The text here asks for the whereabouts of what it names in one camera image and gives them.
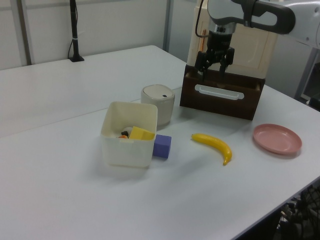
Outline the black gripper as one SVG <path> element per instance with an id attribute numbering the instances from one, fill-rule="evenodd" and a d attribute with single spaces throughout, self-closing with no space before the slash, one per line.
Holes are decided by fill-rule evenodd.
<path id="1" fill-rule="evenodd" d="M 233 64 L 235 49 L 230 47 L 231 40 L 232 34 L 209 31 L 206 45 L 207 50 L 199 51 L 195 60 L 195 68 L 202 82 L 209 67 L 208 59 L 221 59 L 220 75 L 224 75 L 228 66 Z"/>

